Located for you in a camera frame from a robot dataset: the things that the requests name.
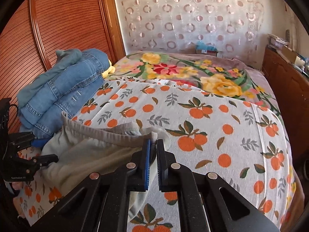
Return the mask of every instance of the metal pin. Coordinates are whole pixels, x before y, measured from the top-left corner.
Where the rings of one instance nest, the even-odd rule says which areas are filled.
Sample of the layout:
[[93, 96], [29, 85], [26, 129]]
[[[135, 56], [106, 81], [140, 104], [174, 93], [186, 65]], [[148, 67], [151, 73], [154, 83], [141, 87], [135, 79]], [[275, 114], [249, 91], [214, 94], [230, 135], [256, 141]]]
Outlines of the metal pin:
[[99, 178], [99, 174], [97, 172], [93, 172], [89, 175], [89, 178], [92, 180], [96, 180], [97, 178]]
[[208, 174], [208, 178], [209, 178], [209, 179], [212, 179], [212, 180], [215, 180], [215, 179], [218, 178], [218, 175], [217, 175], [216, 173], [214, 173], [214, 172], [210, 172], [210, 173]]
[[180, 168], [180, 165], [179, 165], [178, 163], [173, 163], [173, 164], [171, 165], [171, 168], [173, 168], [173, 169], [179, 169], [179, 168]]
[[133, 169], [133, 168], [135, 168], [136, 167], [136, 164], [134, 163], [134, 162], [129, 162], [128, 164], [127, 164], [127, 168], [129, 168], [129, 169]]

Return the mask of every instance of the sheer curtain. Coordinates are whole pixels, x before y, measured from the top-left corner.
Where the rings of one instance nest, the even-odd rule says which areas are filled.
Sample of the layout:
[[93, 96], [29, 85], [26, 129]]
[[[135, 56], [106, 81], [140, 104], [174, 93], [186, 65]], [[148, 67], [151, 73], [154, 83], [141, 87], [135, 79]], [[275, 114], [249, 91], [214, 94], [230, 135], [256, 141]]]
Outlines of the sheer curtain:
[[198, 41], [223, 57], [255, 63], [260, 0], [116, 0], [126, 52], [195, 53]]

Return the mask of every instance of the floral blanket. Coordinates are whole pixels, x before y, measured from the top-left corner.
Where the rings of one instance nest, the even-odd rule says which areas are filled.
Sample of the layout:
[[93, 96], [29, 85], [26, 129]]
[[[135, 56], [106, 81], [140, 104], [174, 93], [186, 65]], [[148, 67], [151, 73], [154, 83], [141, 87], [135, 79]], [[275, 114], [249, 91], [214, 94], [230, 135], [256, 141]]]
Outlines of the floral blanket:
[[250, 74], [258, 73], [259, 76], [260, 73], [237, 59], [139, 51], [122, 58], [115, 68], [115, 73], [107, 79], [118, 79], [124, 75], [140, 79], [168, 79], [219, 96], [248, 101], [280, 116], [277, 101], [265, 78], [257, 84]]

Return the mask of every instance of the gray garment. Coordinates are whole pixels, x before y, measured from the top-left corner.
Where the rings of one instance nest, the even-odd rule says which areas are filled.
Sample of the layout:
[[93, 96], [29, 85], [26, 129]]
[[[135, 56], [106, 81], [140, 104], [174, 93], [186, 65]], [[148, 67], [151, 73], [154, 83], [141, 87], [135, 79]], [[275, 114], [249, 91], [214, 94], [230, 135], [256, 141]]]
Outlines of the gray garment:
[[[137, 123], [121, 124], [113, 128], [95, 129], [69, 120], [62, 112], [62, 131], [44, 146], [41, 155], [56, 154], [57, 163], [42, 168], [45, 180], [68, 194], [92, 172], [107, 174], [130, 162], [132, 154], [140, 151], [145, 139], [155, 142], [162, 138], [166, 149], [170, 146], [168, 134], [161, 129], [139, 129]], [[150, 166], [149, 187], [157, 174], [157, 162]], [[147, 192], [132, 192], [129, 219], [142, 207]]]
[[24, 107], [49, 80], [81, 59], [81, 51], [79, 49], [56, 50], [56, 55], [56, 64], [51, 69], [37, 76], [31, 84], [26, 85], [17, 93], [19, 108]]

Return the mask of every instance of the denim jacket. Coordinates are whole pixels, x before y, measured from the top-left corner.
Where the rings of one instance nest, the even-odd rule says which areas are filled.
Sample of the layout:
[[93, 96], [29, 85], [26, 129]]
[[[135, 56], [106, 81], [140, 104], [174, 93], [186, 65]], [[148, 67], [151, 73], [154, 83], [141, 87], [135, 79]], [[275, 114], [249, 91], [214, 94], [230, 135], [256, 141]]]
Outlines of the denim jacket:
[[109, 68], [107, 55], [97, 49], [82, 52], [74, 65], [49, 80], [19, 110], [20, 131], [50, 138], [62, 126], [61, 112], [72, 118], [103, 84], [101, 73]]

